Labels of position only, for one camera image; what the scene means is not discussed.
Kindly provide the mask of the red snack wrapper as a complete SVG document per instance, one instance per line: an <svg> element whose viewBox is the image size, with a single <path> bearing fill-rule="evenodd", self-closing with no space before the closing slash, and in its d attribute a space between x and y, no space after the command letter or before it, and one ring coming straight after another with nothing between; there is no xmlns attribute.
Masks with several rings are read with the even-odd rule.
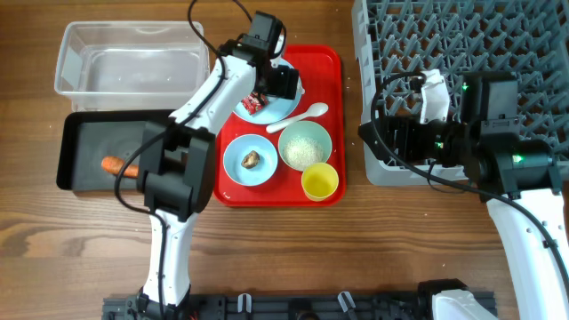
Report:
<svg viewBox="0 0 569 320"><path fill-rule="evenodd" d="M263 110L268 105L268 99L264 94L252 92L250 95L242 99L245 110L250 116Z"/></svg>

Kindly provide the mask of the green bowl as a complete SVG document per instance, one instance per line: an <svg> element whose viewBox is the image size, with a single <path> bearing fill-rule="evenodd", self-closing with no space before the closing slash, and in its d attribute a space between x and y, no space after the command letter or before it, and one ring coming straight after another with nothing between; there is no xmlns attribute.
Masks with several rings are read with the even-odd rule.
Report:
<svg viewBox="0 0 569 320"><path fill-rule="evenodd" d="M283 156L285 144L292 138L310 137L316 140L324 150L324 160L320 163L326 163L333 152L333 142L328 131L321 125L312 121L299 121L287 126L280 134L278 139L278 152L284 163L292 168Z"/></svg>

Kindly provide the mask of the white rice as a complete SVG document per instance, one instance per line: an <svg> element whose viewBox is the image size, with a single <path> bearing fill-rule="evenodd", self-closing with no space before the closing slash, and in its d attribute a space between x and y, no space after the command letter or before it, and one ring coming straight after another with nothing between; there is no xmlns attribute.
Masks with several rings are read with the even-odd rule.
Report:
<svg viewBox="0 0 569 320"><path fill-rule="evenodd" d="M283 156L293 169L304 171L312 164L324 160L324 150L316 140L297 136L284 145Z"/></svg>

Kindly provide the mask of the small light blue bowl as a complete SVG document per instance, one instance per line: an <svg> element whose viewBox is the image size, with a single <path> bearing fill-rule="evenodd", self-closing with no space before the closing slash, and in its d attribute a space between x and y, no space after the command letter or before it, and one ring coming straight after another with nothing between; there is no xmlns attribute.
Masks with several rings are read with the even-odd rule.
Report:
<svg viewBox="0 0 569 320"><path fill-rule="evenodd" d="M241 162L252 150L260 155L260 162L252 169L245 169ZM257 134L245 134L228 144L222 164L225 173L236 184L256 187L267 182L276 172L278 154L273 143L267 138Z"/></svg>

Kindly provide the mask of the brown mushroom piece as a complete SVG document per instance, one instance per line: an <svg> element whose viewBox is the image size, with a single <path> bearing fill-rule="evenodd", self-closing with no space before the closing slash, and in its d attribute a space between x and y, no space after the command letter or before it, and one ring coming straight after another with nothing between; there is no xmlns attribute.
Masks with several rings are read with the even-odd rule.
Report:
<svg viewBox="0 0 569 320"><path fill-rule="evenodd" d="M257 166L259 162L260 162L260 155L255 150L252 150L244 157L244 159L241 162L241 165L245 169L252 169L255 166Z"/></svg>

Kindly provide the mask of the orange carrot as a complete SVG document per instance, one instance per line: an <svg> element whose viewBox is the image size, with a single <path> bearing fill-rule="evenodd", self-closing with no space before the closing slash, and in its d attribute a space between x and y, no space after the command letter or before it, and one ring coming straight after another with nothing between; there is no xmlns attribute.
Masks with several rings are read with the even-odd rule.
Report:
<svg viewBox="0 0 569 320"><path fill-rule="evenodd" d="M124 166L125 160L116 156L105 156L101 161L101 168L107 172L117 175ZM124 170L124 176L129 179L137 179L139 175L139 166L129 164Z"/></svg>

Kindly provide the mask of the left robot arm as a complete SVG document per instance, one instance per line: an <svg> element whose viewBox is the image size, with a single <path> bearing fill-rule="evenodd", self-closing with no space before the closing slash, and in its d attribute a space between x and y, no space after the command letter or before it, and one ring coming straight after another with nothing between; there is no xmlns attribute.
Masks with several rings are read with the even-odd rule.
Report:
<svg viewBox="0 0 569 320"><path fill-rule="evenodd" d="M213 192L216 136L237 104L253 92L295 99L299 72L277 62L285 40L281 20L256 12L247 33L219 47L214 70L170 114L170 124L146 125L135 155L152 246L148 279L136 300L138 317L188 318L189 252L196 220Z"/></svg>

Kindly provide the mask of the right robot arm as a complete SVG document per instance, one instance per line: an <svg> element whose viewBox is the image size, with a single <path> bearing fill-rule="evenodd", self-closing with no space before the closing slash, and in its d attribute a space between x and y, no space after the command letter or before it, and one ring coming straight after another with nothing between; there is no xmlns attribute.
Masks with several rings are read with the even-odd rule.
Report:
<svg viewBox="0 0 569 320"><path fill-rule="evenodd" d="M516 77L465 73L458 121L447 117L450 97L437 70L407 72L405 79L421 96L421 114L391 116L373 101L360 138L376 158L411 172L425 159L461 167L461 191L480 197L499 232L520 317L567 318L563 181L552 148L519 136Z"/></svg>

